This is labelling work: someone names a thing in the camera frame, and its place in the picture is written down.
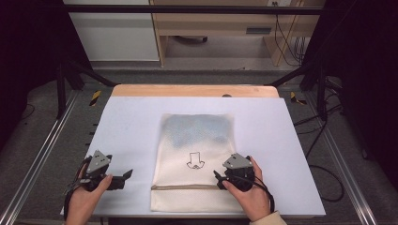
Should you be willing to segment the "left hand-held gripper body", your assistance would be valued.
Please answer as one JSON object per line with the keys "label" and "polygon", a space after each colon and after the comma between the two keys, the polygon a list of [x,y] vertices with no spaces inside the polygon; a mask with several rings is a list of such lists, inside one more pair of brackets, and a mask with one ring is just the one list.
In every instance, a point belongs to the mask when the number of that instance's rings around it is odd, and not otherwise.
{"label": "left hand-held gripper body", "polygon": [[88,165],[82,175],[84,188],[88,191],[96,189],[105,178],[112,155],[105,156],[100,150],[96,150],[93,156],[87,158]]}

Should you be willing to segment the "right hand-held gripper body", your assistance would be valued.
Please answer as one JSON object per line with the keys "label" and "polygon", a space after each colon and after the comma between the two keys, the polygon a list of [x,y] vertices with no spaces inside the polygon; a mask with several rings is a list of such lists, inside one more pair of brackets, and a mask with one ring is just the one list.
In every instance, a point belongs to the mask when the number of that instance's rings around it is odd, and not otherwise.
{"label": "right hand-held gripper body", "polygon": [[227,180],[239,190],[246,192],[253,187],[254,170],[249,157],[235,153],[224,163]]}

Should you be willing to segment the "cream mesh laundry bag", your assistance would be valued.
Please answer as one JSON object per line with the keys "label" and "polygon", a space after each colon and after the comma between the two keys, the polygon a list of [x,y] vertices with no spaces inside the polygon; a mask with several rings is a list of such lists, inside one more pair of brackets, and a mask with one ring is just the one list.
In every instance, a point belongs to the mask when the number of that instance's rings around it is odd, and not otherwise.
{"label": "cream mesh laundry bag", "polygon": [[214,172],[234,155],[229,114],[166,114],[150,193],[150,209],[168,213],[240,213],[241,206],[217,187]]}

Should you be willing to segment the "person's right hand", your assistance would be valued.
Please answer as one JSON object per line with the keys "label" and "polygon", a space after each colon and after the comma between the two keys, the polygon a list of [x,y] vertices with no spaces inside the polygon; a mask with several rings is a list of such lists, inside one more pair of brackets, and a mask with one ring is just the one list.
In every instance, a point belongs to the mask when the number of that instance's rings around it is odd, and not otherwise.
{"label": "person's right hand", "polygon": [[253,185],[250,190],[242,192],[228,181],[223,181],[222,184],[236,198],[250,222],[255,222],[269,216],[271,212],[269,197],[263,190],[264,182],[262,170],[253,157],[251,157],[251,163],[256,178],[255,182],[259,184],[259,186]]}

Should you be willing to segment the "person's left hand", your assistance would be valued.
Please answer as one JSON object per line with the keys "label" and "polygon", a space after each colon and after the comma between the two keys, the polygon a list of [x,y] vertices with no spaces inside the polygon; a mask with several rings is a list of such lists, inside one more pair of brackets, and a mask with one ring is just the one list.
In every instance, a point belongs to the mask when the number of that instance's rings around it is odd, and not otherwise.
{"label": "person's left hand", "polygon": [[108,174],[93,191],[85,190],[83,187],[76,188],[70,198],[65,225],[86,225],[112,179],[113,176]]}

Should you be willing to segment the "white table mat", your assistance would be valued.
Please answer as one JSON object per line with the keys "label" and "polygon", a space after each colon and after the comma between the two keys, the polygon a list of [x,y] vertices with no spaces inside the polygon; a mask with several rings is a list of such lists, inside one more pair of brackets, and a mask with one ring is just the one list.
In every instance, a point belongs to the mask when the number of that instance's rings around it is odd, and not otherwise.
{"label": "white table mat", "polygon": [[94,211],[110,218],[240,218],[240,213],[168,213],[150,209],[161,119],[166,114],[229,114],[236,153],[263,171],[275,209],[290,218],[325,214],[285,101],[280,97],[110,97],[88,153],[112,155],[113,175],[133,169],[123,189],[105,192]]}

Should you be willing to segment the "yellow clamp left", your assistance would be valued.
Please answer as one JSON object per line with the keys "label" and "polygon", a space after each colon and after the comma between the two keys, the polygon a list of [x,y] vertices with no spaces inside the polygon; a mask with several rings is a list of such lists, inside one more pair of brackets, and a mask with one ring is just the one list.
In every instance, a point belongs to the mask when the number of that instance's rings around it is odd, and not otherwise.
{"label": "yellow clamp left", "polygon": [[98,101],[98,99],[100,97],[100,94],[101,94],[100,90],[97,90],[97,91],[94,92],[94,94],[93,94],[93,96],[92,96],[92,98],[90,100],[89,106],[95,106],[96,105],[96,103],[97,103],[97,101]]}

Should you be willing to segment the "yellow clamp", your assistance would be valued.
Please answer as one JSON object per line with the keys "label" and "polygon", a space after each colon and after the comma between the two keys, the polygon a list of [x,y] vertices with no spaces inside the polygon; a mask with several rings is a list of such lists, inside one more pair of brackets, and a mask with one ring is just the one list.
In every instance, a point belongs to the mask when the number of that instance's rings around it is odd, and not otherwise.
{"label": "yellow clamp", "polygon": [[89,106],[95,106],[96,105],[96,103],[97,103],[97,101],[98,101],[98,99],[100,97],[100,94],[101,94],[100,90],[97,90],[97,91],[94,92],[94,94],[93,94],[93,96],[92,96],[92,98],[90,100]]}
{"label": "yellow clamp", "polygon": [[290,92],[290,99],[291,99],[291,102],[293,102],[293,103],[297,103],[300,105],[307,105],[307,101],[302,100],[302,99],[297,99],[296,94],[294,92]]}

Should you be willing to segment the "black metal stand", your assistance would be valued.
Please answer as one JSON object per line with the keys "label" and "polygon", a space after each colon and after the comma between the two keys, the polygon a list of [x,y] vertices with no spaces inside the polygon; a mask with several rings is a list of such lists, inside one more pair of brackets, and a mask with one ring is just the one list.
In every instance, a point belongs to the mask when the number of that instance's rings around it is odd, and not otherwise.
{"label": "black metal stand", "polygon": [[90,78],[108,86],[117,86],[116,82],[112,82],[97,72],[92,68],[84,67],[83,65],[75,61],[63,61],[59,64],[56,69],[56,86],[57,86],[57,102],[58,102],[58,113],[56,118],[59,119],[67,109],[66,100],[66,87],[65,82],[68,82],[73,90],[82,90],[84,87],[84,81],[81,78],[81,74],[85,74]]}
{"label": "black metal stand", "polygon": [[271,82],[269,86],[279,87],[280,85],[292,80],[293,78],[296,78],[299,75],[304,76],[299,84],[299,88],[302,91],[309,91],[314,87],[315,84],[317,85],[316,112],[323,121],[326,121],[328,118],[325,101],[327,76],[326,71],[320,62],[310,62],[304,64],[280,79]]}

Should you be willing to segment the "yellow clamp right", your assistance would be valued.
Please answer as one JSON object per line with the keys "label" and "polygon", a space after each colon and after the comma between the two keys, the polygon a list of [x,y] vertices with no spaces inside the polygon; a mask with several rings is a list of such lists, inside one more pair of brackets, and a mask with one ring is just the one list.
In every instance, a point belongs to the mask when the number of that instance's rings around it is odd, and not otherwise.
{"label": "yellow clamp right", "polygon": [[293,103],[297,103],[300,105],[307,105],[307,101],[302,100],[302,99],[297,99],[296,94],[294,92],[290,92],[290,99],[291,99],[291,102],[293,102]]}

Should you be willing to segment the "white cabinet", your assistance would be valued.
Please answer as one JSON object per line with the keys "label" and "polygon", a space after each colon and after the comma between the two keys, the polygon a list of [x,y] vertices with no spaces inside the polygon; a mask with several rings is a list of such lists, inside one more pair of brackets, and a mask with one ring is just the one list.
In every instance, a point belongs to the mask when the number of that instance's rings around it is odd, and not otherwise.
{"label": "white cabinet", "polygon": [[70,13],[88,59],[158,61],[150,13]]}

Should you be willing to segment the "black curtain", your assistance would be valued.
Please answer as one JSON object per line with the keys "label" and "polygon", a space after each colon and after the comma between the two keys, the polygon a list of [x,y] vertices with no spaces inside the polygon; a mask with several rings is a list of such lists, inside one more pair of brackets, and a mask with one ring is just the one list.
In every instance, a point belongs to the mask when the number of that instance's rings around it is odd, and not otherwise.
{"label": "black curtain", "polygon": [[0,150],[26,108],[29,92],[55,79],[63,58],[90,62],[63,0],[0,0]]}
{"label": "black curtain", "polygon": [[326,0],[305,63],[343,85],[366,150],[398,190],[398,0]]}

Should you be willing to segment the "wooden desk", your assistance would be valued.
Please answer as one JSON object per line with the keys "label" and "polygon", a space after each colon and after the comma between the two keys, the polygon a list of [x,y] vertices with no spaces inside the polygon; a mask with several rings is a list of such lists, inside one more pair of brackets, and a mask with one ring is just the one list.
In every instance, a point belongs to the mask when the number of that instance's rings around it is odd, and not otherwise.
{"label": "wooden desk", "polygon": [[[152,6],[240,6],[321,8],[326,0],[148,0]],[[166,39],[172,36],[255,36],[261,37],[278,66],[294,37],[310,38],[317,15],[187,14],[154,13],[152,19],[160,56],[166,54]]]}

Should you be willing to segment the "aluminium floor rail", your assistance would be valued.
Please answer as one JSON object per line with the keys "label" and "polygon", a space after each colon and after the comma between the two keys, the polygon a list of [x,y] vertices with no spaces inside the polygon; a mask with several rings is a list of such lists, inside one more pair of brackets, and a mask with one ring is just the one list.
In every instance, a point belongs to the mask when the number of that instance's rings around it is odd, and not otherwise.
{"label": "aluminium floor rail", "polygon": [[353,207],[359,217],[362,225],[378,225],[374,213],[367,203],[359,184],[357,183],[353,173],[345,162],[340,149],[335,142],[332,134],[327,128],[327,123],[318,119],[318,124],[324,126],[323,139],[326,147],[329,150],[330,157],[336,167],[338,174],[342,180],[345,193],[348,195]]}
{"label": "aluminium floor rail", "polygon": [[54,145],[56,144],[64,125],[69,119],[69,115],[72,112],[76,103],[76,99],[79,95],[79,91],[72,90],[70,92],[66,109],[61,113],[60,117],[55,120],[49,134],[47,135],[43,145],[40,147],[33,163],[25,174],[11,202],[0,216],[0,225],[13,225],[16,218],[20,214],[27,197],[35,185],[44,164],[46,163],[48,156],[52,153]]}

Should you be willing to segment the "black horizontal frame bar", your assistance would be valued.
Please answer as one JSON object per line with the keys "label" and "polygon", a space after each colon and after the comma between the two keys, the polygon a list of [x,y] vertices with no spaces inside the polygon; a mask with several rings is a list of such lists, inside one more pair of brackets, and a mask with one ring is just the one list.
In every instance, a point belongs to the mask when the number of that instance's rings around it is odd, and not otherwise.
{"label": "black horizontal frame bar", "polygon": [[235,7],[235,6],[145,6],[145,5],[64,5],[67,12],[79,13],[194,13],[321,15],[322,7]]}

